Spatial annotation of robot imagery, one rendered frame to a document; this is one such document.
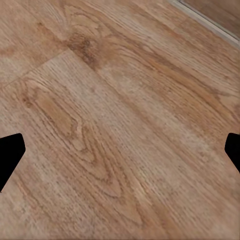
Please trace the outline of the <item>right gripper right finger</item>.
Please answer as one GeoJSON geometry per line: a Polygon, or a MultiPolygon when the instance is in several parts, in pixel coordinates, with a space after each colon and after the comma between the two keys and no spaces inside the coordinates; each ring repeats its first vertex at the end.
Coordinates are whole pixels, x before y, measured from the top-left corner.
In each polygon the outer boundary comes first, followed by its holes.
{"type": "Polygon", "coordinates": [[[240,135],[229,133],[225,142],[224,150],[240,172],[240,135]]]}

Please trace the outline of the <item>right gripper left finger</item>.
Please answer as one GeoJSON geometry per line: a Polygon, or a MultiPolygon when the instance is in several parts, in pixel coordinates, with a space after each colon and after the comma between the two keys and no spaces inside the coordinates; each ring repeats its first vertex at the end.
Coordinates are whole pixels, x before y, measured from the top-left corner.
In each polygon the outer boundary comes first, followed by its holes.
{"type": "Polygon", "coordinates": [[[0,138],[0,193],[25,152],[21,133],[0,138]]]}

